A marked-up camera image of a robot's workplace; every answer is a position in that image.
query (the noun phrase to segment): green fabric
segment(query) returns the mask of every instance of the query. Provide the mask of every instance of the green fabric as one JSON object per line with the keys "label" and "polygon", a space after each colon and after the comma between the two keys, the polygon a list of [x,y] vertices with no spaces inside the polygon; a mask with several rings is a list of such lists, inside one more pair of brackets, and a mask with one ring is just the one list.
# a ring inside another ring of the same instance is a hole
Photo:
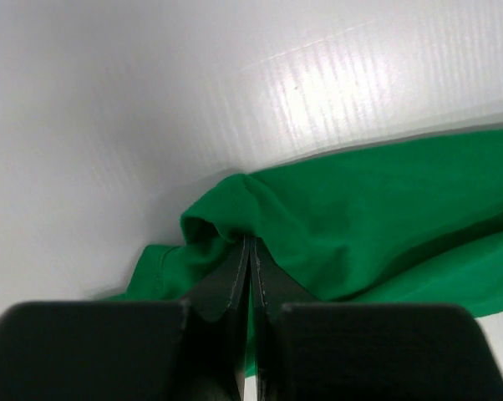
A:
{"label": "green fabric", "polygon": [[[250,234],[324,301],[455,302],[475,316],[501,312],[503,130],[233,175],[180,222],[187,245],[145,248],[120,299],[178,297]],[[252,327],[248,341],[252,347]]]}

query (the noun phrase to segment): black object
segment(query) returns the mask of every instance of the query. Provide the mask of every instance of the black object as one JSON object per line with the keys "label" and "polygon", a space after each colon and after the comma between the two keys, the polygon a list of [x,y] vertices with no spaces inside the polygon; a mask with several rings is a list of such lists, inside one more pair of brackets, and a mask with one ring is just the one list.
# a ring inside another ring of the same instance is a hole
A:
{"label": "black object", "polygon": [[503,401],[463,309],[321,303],[256,238],[176,301],[10,309],[0,400],[242,399],[250,283],[260,400]]}

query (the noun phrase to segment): green cloth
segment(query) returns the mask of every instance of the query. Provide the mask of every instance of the green cloth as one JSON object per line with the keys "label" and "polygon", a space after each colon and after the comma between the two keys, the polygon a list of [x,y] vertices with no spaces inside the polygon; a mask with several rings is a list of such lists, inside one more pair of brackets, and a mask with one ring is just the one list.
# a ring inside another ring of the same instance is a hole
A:
{"label": "green cloth", "polygon": [[[382,145],[233,175],[148,246],[120,299],[180,296],[242,234],[324,301],[503,311],[503,130]],[[248,342],[252,350],[252,327]],[[248,373],[253,361],[248,360]]]}

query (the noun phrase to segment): white surface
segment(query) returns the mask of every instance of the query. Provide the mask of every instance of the white surface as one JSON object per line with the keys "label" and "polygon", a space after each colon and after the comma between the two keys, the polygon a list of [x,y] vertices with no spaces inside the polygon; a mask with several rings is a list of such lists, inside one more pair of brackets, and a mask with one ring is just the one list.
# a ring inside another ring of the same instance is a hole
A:
{"label": "white surface", "polygon": [[123,287],[232,171],[500,120],[503,1],[0,0],[0,312]]}

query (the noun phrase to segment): green towel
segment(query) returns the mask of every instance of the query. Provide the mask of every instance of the green towel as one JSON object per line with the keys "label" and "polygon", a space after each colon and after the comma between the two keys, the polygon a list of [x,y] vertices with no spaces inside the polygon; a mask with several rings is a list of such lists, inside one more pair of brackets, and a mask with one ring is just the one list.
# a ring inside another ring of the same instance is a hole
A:
{"label": "green towel", "polygon": [[[145,248],[120,299],[172,299],[242,234],[324,301],[503,311],[503,130],[382,145],[233,175]],[[252,327],[248,336],[252,350]],[[248,358],[247,372],[253,373]]]}

